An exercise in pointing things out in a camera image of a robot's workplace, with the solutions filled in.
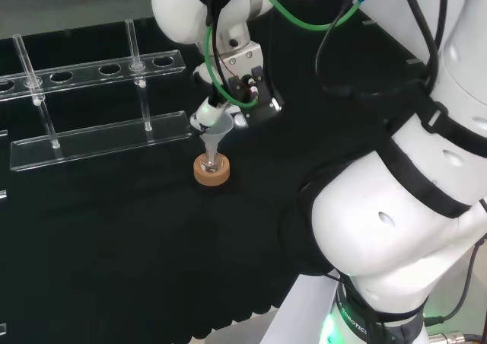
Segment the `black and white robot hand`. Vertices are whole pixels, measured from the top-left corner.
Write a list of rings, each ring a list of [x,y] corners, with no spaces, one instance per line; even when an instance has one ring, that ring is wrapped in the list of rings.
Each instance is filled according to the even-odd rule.
[[[190,125],[199,133],[216,130],[216,123],[229,115],[238,129],[258,126],[277,116],[284,102],[272,89],[261,66],[252,68],[249,74],[228,79],[230,102],[222,93],[222,86],[213,81],[201,80],[208,90],[207,98],[189,118]]]

